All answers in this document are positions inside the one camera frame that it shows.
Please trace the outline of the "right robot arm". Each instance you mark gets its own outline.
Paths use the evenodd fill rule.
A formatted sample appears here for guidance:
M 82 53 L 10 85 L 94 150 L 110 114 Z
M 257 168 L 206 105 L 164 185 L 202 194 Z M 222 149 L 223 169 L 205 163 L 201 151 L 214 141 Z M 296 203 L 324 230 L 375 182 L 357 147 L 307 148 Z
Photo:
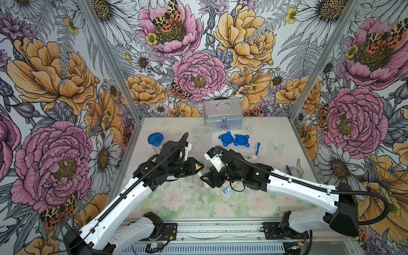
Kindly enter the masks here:
M 211 162 L 211 167 L 201 180 L 211 188 L 220 188 L 226 182 L 240 182 L 245 188 L 287 195 L 315 207 L 299 213 L 284 212 L 277 227 L 284 237 L 325 229 L 347 237 L 359 235 L 358 203 L 348 184 L 325 186 L 305 181 L 271 166 L 251 163 L 241 154 L 219 146 L 211 148 L 204 157 Z

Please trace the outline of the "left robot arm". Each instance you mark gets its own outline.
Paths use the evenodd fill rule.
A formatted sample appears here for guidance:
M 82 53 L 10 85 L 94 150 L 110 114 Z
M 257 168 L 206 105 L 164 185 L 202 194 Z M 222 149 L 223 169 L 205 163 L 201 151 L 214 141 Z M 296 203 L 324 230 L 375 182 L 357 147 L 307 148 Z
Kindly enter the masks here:
M 183 137 L 166 142 L 159 154 L 140 164 L 123 190 L 93 220 L 64 236 L 69 255 L 118 255 L 135 242 L 160 236 L 163 221 L 146 213 L 136 223 L 120 229 L 129 214 L 170 176 L 182 178 L 199 173 L 203 164 L 188 155 L 192 145 Z

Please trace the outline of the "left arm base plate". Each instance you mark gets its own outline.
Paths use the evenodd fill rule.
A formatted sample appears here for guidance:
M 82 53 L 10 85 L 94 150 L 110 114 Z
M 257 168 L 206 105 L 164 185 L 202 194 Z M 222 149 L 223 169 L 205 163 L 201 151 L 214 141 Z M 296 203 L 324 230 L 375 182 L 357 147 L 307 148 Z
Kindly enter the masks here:
M 163 223 L 155 227 L 151 236 L 142 241 L 175 241 L 177 236 L 178 223 Z

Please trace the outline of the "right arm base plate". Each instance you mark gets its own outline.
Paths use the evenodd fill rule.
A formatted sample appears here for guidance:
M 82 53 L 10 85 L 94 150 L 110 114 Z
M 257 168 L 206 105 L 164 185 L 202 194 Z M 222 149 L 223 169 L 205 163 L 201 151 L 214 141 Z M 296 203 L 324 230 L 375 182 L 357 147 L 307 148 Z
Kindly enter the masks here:
M 266 240 L 308 240 L 309 232 L 299 233 L 289 227 L 281 227 L 279 222 L 263 222 L 260 231 Z

